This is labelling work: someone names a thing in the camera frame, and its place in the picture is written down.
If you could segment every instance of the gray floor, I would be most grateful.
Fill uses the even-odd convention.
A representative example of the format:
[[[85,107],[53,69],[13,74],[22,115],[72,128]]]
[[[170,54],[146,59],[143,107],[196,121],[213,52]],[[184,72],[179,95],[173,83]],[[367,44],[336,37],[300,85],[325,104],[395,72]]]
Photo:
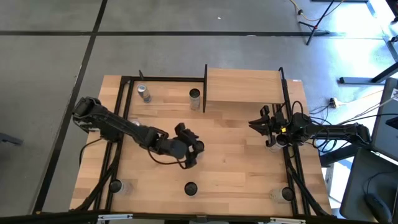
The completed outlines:
[[[328,5],[297,3],[312,18]],[[92,30],[100,4],[1,1],[0,30]],[[351,101],[379,90],[337,83],[341,76],[373,77],[394,63],[366,5],[344,3],[320,28],[355,38],[316,37],[306,46],[301,37],[98,37],[80,96],[97,96],[103,75],[137,75],[141,69],[145,75],[201,77],[206,63],[266,70],[283,66],[287,78],[303,80],[311,108],[330,97]],[[100,30],[296,32],[301,27],[288,0],[109,0]],[[0,132],[24,140],[21,147],[0,144],[0,216],[29,212],[87,42],[88,37],[0,37]],[[331,122],[356,114],[350,108],[330,113]],[[68,209],[85,141],[86,134],[70,125],[45,211]]]

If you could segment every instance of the wooden table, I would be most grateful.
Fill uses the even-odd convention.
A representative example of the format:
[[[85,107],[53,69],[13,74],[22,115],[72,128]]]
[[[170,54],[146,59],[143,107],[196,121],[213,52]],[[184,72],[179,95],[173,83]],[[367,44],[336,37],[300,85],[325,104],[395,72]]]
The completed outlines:
[[[214,83],[210,83],[215,78],[211,74],[216,73],[217,70],[209,70],[206,113],[202,113],[201,110],[192,111],[189,107],[189,90],[197,88],[203,93],[202,83],[134,82],[129,120],[138,119],[146,126],[163,129],[171,138],[175,136],[175,125],[183,122],[187,128],[199,135],[200,140],[205,143],[205,151],[199,156],[195,167],[183,170],[178,165],[164,166],[155,163],[146,150],[126,136],[118,179],[129,181],[133,190],[128,196],[115,195],[112,211],[292,216],[289,203],[274,203],[268,195],[272,189],[287,186],[283,153],[267,150],[265,137],[248,127],[248,121],[260,117],[259,110],[264,103],[217,101],[219,98],[212,95]],[[283,103],[283,97],[273,95],[272,91],[267,92],[269,89],[281,90],[279,74],[275,74],[267,75],[270,86],[264,86],[264,101],[270,100],[267,99],[267,96],[270,96],[272,99],[268,103]],[[120,79],[121,76],[116,75],[106,75],[103,79],[98,98],[110,111],[114,109]],[[152,96],[151,103],[144,103],[137,94],[136,86],[139,83],[147,85]],[[288,80],[288,86],[290,100],[301,101],[305,112],[308,113],[302,82]],[[248,91],[256,89],[250,86],[248,88]],[[90,133],[87,141],[97,138],[99,133]],[[106,141],[99,141],[85,149],[70,208],[79,206],[96,185],[105,145]],[[308,189],[323,209],[331,213],[317,150],[309,145],[302,146],[300,153]],[[168,156],[154,156],[159,161],[175,161]],[[198,193],[189,197],[183,188],[191,181],[197,184]],[[104,207],[107,191],[106,186],[101,208]],[[300,213],[303,213],[299,194],[297,203]]]

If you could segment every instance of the computer monitor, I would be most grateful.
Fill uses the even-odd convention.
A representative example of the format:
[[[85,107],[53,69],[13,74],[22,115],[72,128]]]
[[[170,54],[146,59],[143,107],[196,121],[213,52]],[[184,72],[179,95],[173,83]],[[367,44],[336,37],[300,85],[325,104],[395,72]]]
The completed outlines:
[[[388,78],[384,85],[381,103],[398,94],[398,80]],[[398,113],[398,98],[379,108],[378,114]],[[398,161],[398,116],[378,116],[372,133],[372,150]]]

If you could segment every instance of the metal stand leg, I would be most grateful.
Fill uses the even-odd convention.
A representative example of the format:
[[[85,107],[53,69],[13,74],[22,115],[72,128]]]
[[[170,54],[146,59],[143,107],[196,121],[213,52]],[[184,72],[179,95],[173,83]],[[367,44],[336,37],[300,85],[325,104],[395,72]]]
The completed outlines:
[[[318,22],[317,22],[317,24],[316,24],[315,26],[313,26],[313,25],[311,25],[311,24],[307,24],[307,23],[305,23],[305,22],[301,22],[301,21],[298,22],[299,24],[303,24],[303,25],[306,25],[306,26],[312,28],[310,38],[308,38],[306,45],[309,45],[309,44],[310,44],[312,37],[314,36],[315,32],[316,32],[317,29],[318,29],[319,23],[321,23],[322,19],[325,17],[326,13],[329,11],[329,9],[330,9],[331,5],[334,3],[334,1],[335,1],[335,0],[332,0],[332,1],[330,2],[328,8],[327,8],[326,11],[323,13],[323,15],[321,16],[321,18],[319,18],[319,20],[318,20]]]
[[[338,162],[342,159],[347,159],[349,157],[355,156],[356,152],[360,147],[355,145],[349,145],[341,149],[337,149],[333,152],[329,152],[323,156],[319,157],[322,167],[328,167],[334,162]]]
[[[341,77],[341,84],[384,85],[384,80],[398,72],[398,62],[391,65],[374,78]]]
[[[20,140],[18,138],[14,138],[12,136],[9,136],[8,134],[3,134],[3,133],[0,133],[0,141],[13,143],[18,146],[20,146],[23,142],[22,140]]]

